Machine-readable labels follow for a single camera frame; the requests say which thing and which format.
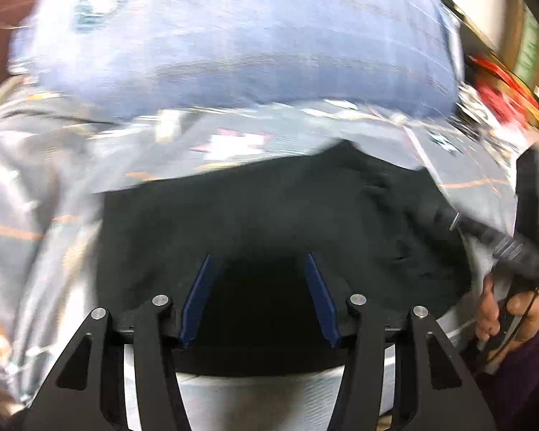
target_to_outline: red object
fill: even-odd
[[[532,93],[529,89],[524,88],[522,85],[520,85],[518,82],[516,82],[515,79],[513,79],[513,76],[511,74],[507,73],[502,67],[499,65],[493,63],[492,61],[482,57],[481,55],[470,55],[470,60],[472,60],[473,63],[476,65],[484,68],[489,73],[491,73],[493,76],[501,79],[505,84],[507,84],[512,90],[514,90],[517,94],[520,94],[521,96],[525,97],[525,99],[536,109],[539,109],[539,104],[533,97]]]
[[[478,82],[476,89],[485,106],[491,110],[502,125],[517,122],[523,128],[527,126],[527,109],[524,105],[485,82]]]

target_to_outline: gray fabric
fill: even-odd
[[[125,120],[329,96],[448,115],[463,77],[439,0],[40,0],[24,25],[14,70]]]
[[[241,110],[167,111],[119,126],[101,122],[96,112],[67,97],[36,95],[41,91],[38,86],[22,87],[0,107],[0,323],[12,348],[3,379],[26,403],[96,307],[93,277],[102,201],[95,193],[143,180],[307,154],[345,138],[395,165],[427,166],[452,201],[503,230],[513,227],[516,201],[503,170],[444,118],[410,119],[377,107],[320,100]],[[490,261],[478,248],[471,254],[478,256],[481,277]],[[474,297],[468,293],[440,319],[454,343],[463,345],[473,313]],[[300,407],[313,410],[311,422],[317,424],[312,429],[325,429],[341,371],[290,378],[313,391],[297,396]],[[392,405],[393,377],[389,350],[382,411]],[[226,406],[239,409],[232,400],[245,396],[226,394],[221,384],[246,386],[228,379],[210,387],[207,378],[184,385],[186,379],[180,389],[188,399],[194,430],[241,429],[231,425],[241,422],[239,413],[222,420],[200,412],[200,407],[215,402],[219,413],[227,412]],[[131,375],[126,384],[133,385]],[[257,399],[248,406],[267,407],[263,386],[252,387]],[[305,415],[295,410],[282,407],[282,419],[264,429],[307,429]],[[260,420],[265,416],[260,412]]]

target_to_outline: black cloth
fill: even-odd
[[[159,293],[178,315],[206,254],[218,277],[197,343],[320,344],[300,258],[315,255],[339,312],[345,297],[436,317],[470,287],[456,233],[426,235],[408,209],[444,199],[410,171],[342,141],[313,156],[147,182],[105,194],[96,287],[112,315]]]

